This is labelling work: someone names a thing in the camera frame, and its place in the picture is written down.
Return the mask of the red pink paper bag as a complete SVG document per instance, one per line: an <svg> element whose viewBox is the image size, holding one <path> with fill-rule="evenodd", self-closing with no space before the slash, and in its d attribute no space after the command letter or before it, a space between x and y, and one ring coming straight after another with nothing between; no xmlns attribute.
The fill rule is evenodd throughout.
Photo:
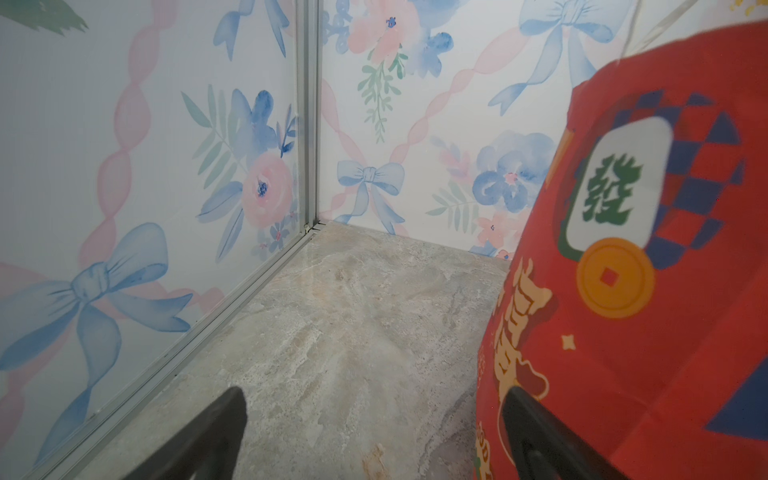
<svg viewBox="0 0 768 480"><path fill-rule="evenodd" d="M631 479L767 475L767 5L669 3L572 93L477 356L477 479L525 391Z"/></svg>

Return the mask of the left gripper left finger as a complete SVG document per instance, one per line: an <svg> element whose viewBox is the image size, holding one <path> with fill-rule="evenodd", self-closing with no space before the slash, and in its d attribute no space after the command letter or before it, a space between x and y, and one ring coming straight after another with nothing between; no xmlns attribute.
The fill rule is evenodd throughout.
<svg viewBox="0 0 768 480"><path fill-rule="evenodd" d="M230 387L126 477L231 479L246 425L244 392Z"/></svg>

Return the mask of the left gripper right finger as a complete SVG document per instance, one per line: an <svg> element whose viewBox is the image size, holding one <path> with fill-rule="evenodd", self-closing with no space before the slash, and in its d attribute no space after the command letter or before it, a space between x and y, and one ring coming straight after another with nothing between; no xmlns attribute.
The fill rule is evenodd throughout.
<svg viewBox="0 0 768 480"><path fill-rule="evenodd" d="M504 399L502 420L521 479L627 479L518 386L511 388Z"/></svg>

